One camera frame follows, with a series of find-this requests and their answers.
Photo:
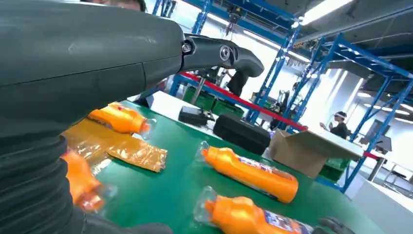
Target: screw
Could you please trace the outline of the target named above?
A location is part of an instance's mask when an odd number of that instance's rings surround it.
[[[223,45],[220,48],[220,57],[223,61],[227,61],[229,59],[230,49],[228,46]]]
[[[182,45],[182,52],[188,53],[192,50],[191,44],[185,43]]]

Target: black glove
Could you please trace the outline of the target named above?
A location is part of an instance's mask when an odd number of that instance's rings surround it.
[[[327,227],[328,229],[337,234],[355,234],[336,218],[320,218],[319,224]],[[327,232],[322,227],[315,227],[312,234],[329,234],[329,232]]]

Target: man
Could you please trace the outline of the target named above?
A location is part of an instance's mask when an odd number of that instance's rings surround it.
[[[248,76],[241,70],[237,70],[234,76],[231,76],[228,72],[227,74],[231,77],[231,80],[226,86],[234,95],[240,96],[243,91],[243,87],[248,81]]]
[[[137,11],[146,11],[145,0],[81,0],[84,2],[92,2],[105,5],[119,6]]]
[[[344,123],[344,120],[346,117],[347,117],[346,113],[344,113],[343,111],[339,111],[334,115],[334,121],[337,121],[338,125],[336,127],[333,127],[333,123],[331,122],[328,125],[328,128],[330,129],[330,132],[332,134],[339,136],[343,139],[347,138],[347,133],[348,133],[347,125]],[[320,123],[320,127],[328,131],[324,123]]]

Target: black shirt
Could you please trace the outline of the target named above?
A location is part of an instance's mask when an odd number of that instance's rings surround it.
[[[233,94],[240,96],[247,80],[248,76],[244,72],[237,71],[226,86]]]
[[[347,126],[345,123],[339,123],[336,127],[332,128],[330,132],[343,139],[347,138]]]

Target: green bin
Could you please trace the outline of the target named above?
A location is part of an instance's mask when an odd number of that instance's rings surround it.
[[[234,113],[239,117],[242,117],[244,115],[244,111],[238,106],[228,104],[219,99],[215,101],[215,105],[214,108],[212,108],[212,112],[218,116],[228,112]]]
[[[349,164],[350,160],[346,158],[329,158],[320,171],[319,176],[337,183]]]
[[[185,92],[183,101],[190,103],[192,100],[192,97],[194,96],[194,93],[195,93],[195,88],[192,86],[189,86],[187,88],[187,91]],[[198,98],[196,99],[195,106],[200,107],[204,110],[210,111],[212,110],[214,101],[215,101],[215,97],[213,95],[205,91],[201,91],[199,93]]]

